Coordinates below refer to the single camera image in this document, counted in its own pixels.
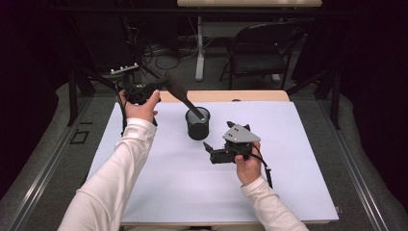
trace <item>hand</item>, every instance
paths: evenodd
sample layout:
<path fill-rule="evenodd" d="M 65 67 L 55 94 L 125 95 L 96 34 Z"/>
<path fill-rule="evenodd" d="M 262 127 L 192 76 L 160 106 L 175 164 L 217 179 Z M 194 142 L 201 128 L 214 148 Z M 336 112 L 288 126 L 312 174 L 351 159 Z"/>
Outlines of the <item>hand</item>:
<path fill-rule="evenodd" d="M 153 122 L 153 116 L 157 114 L 154 111 L 156 104 L 160 100 L 160 92 L 158 90 L 153 91 L 150 98 L 142 105 L 135 105 L 129 102 L 126 102 L 126 98 L 124 96 L 124 90 L 120 93 L 120 100 L 122 101 L 122 105 L 125 107 L 126 117 L 136 117 L 142 118 L 144 120 Z"/>
<path fill-rule="evenodd" d="M 252 154 L 260 156 L 261 144 L 254 142 L 252 147 Z M 254 182 L 261 176 L 261 162 L 253 156 L 249 156 L 248 160 L 243 159 L 243 155 L 235 156 L 235 163 L 237 164 L 237 175 L 244 186 Z"/>

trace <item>white table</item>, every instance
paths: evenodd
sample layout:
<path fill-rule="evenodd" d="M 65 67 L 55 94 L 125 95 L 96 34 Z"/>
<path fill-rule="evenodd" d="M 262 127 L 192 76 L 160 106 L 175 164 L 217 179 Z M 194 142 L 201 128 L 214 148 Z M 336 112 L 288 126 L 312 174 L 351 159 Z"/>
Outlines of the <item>white table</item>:
<path fill-rule="evenodd" d="M 234 8 L 315 8 L 321 6 L 321 0 L 177 0 L 179 7 L 193 7 L 193 8 L 206 8 L 206 7 L 234 7 Z M 203 50 L 203 37 L 233 37 L 245 26 L 251 26 L 254 23 L 248 22 L 211 22 L 205 25 L 202 21 L 202 17 L 198 17 L 197 34 L 198 34 L 198 58 L 197 68 L 195 71 L 195 80 L 203 80 L 204 69 L 204 50 Z"/>
<path fill-rule="evenodd" d="M 252 205 L 241 193 L 235 165 L 211 164 L 202 141 L 188 136 L 185 121 L 188 108 L 165 91 L 161 97 L 162 102 L 156 107 L 159 111 L 156 138 L 122 225 L 259 222 Z M 230 101 L 236 98 L 250 101 Z M 339 219 L 294 104 L 284 91 L 190 91 L 189 99 L 196 107 L 210 111 L 210 135 L 204 141 L 214 149 L 225 143 L 222 135 L 229 129 L 226 121 L 250 125 L 251 131 L 262 139 L 261 152 L 272 169 L 274 189 L 301 220 Z M 89 176 L 114 152 L 121 120 L 116 104 Z"/>

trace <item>white sleeve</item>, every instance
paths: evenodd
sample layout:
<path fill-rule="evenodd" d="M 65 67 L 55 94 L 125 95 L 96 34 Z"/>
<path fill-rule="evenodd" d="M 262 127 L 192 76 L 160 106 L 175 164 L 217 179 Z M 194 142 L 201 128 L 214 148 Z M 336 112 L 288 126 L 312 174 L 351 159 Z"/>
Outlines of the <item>white sleeve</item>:
<path fill-rule="evenodd" d="M 76 192 L 59 230 L 118 230 L 155 133 L 152 123 L 127 119 L 114 154 Z"/>
<path fill-rule="evenodd" d="M 256 216 L 267 231 L 308 230 L 262 175 L 251 184 L 242 186 L 242 192 L 252 202 Z"/>

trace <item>person's left hand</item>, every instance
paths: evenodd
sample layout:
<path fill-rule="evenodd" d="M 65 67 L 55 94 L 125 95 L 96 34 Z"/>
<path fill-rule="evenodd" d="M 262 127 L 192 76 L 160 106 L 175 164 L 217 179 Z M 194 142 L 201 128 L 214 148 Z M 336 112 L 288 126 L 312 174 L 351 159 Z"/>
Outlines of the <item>person's left hand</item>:
<path fill-rule="evenodd" d="M 120 100 L 122 101 L 122 105 L 125 107 L 127 118 L 136 117 L 153 122 L 153 116 L 157 114 L 157 112 L 154 111 L 154 108 L 160 101 L 160 92 L 158 90 L 153 91 L 150 98 L 143 105 L 135 105 L 126 102 L 124 90 L 121 90 L 119 95 Z"/>

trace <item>white surface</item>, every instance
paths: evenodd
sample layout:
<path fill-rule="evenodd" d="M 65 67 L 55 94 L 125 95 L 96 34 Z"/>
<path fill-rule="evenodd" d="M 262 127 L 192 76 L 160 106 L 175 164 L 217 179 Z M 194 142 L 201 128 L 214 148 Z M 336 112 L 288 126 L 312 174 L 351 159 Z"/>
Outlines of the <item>white surface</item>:
<path fill-rule="evenodd" d="M 214 149 L 225 144 L 226 121 L 249 124 L 261 138 L 273 188 L 303 221 L 337 220 L 338 215 L 292 102 L 195 103 L 211 113 Z M 213 165 L 202 141 L 187 133 L 182 103 L 159 103 L 158 131 L 122 222 L 258 221 L 243 197 L 234 164 Z M 121 113 L 115 105 L 89 175 L 105 162 L 120 138 Z"/>

